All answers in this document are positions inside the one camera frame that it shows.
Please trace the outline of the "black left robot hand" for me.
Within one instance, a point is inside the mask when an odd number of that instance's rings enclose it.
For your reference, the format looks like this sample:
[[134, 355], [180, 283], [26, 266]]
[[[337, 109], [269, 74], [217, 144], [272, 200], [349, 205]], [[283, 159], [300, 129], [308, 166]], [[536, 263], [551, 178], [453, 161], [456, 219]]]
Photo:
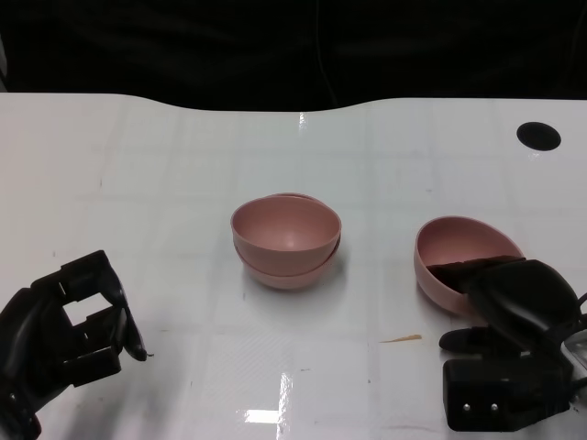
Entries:
[[102, 250], [19, 290], [1, 312], [1, 436], [36, 439], [37, 412], [68, 387], [120, 372], [148, 353]]

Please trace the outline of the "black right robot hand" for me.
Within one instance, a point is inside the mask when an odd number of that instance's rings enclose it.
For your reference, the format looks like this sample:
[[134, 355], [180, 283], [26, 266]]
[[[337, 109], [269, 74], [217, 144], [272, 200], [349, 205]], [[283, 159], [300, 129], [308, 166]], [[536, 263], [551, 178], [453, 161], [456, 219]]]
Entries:
[[526, 351], [555, 356], [586, 329], [583, 298], [537, 259], [500, 256], [429, 266], [441, 284], [468, 296], [490, 327]]

